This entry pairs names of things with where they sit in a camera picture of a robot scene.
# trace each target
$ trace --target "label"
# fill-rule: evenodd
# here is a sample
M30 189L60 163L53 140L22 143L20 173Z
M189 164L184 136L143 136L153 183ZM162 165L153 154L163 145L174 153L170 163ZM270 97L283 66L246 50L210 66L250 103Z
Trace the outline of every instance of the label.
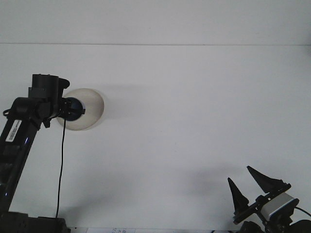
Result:
M14 141L20 125L21 125L21 120L15 120L14 121L9 134L6 137L6 140L5 140L6 142L13 142Z

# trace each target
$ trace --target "black wire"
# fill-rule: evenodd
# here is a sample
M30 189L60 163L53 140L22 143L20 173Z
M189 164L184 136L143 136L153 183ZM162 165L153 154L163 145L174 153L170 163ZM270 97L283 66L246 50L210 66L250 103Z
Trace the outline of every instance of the black wire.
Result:
M307 211L305 211L305 210L303 210L303 209L301 209L301 208L299 208L299 207L295 207L295 209L300 210L300 211L302 211L303 213L305 213L305 214L307 214L307 215L309 215L309 216L311 217L311 214L308 213Z
M63 175L63 166L64 166L64 140L65 140L65 129L66 129L66 120L64 120L64 128L63 128L63 139L62 139L62 163L60 166L60 174L59 174L59 183L58 183L58 194L57 194L57 209L56 209L56 217L58 217L58 211L59 211L59 196L60 196L60 184L62 181L62 175Z

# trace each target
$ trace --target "white wall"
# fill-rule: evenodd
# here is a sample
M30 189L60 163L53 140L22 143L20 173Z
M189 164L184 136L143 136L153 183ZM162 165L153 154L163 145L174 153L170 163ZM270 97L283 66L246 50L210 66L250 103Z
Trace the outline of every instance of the white wall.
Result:
M0 42L309 45L310 0L2 0Z
M232 224L227 177L251 202L262 194L247 165L291 183L289 194L310 210L310 46L86 45L309 44L311 17L304 12L310 2L237 1L238 14L230 1L221 8L213 1L165 4L0 3L0 109L27 95L33 73L59 75L70 80L69 90L95 88L105 98L100 125L67 131L60 216L77 227L237 228ZM144 14L139 16L141 5ZM241 14L244 8L247 15ZM100 17L94 16L99 9ZM181 20L188 9L189 25L174 31L175 16ZM224 20L217 37L206 33L216 24L201 24L200 19L214 19L204 10ZM252 21L254 11L258 14ZM158 20L150 21L151 12L165 12L166 28ZM117 15L119 20L111 21L109 30L106 17ZM275 18L269 25L263 23L269 16ZM238 27L236 22L244 24ZM278 24L289 26L290 32L287 26L269 31L270 25ZM129 33L129 25L137 30ZM156 33L147 33L147 25ZM234 27L240 31L226 36ZM255 28L269 33L259 39L249 31ZM199 29L205 33L194 36ZM295 36L289 35L292 30ZM108 33L111 40L104 36ZM37 42L67 45L27 44ZM56 120L38 133L12 211L54 216L61 133Z

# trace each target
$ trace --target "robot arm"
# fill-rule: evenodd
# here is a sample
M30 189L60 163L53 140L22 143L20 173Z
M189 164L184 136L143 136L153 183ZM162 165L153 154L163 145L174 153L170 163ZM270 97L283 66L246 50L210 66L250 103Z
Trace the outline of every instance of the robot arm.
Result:
M69 81L52 75L33 75L27 98L17 98L4 111L6 125L0 137L0 232L1 233L68 233L64 219L32 218L27 214L8 212L32 143L43 123L50 127L55 117L81 116L85 109L71 109L77 99L62 98Z

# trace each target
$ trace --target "black cable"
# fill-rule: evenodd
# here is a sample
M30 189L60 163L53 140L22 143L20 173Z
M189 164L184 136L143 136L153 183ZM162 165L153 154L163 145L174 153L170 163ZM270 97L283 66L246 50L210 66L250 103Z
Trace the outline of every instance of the black cable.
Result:
M303 210L303 209L301 209L301 208L299 208L299 207L295 207L295 209L300 210L300 211L302 211L303 213L305 213L305 214L307 214L307 215L309 215L309 216L311 217L311 214L308 213L307 211L305 211L305 210Z
M59 174L59 183L58 183L58 195L57 195L57 209L56 209L56 217L58 217L58 211L59 211L59 196L60 196L60 184L62 181L62 175L63 175L63 166L64 166L64 140L65 140L65 129L66 129L66 120L64 120L64 128L63 128L63 139L62 139L62 163L60 166L60 174Z

